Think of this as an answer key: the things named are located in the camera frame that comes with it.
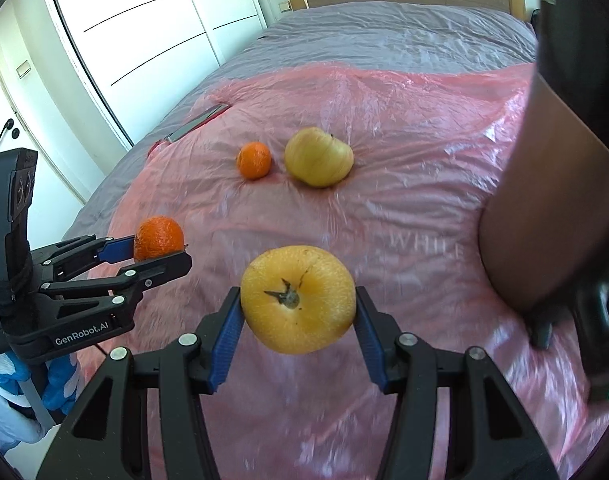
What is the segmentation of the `left blue gloved hand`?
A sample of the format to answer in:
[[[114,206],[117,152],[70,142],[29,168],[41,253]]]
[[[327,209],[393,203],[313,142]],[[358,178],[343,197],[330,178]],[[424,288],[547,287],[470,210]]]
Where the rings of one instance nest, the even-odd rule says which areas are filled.
[[[31,384],[49,412],[68,415],[84,386],[74,353],[31,367],[13,351],[0,354],[0,396],[18,408],[30,408],[22,386]]]

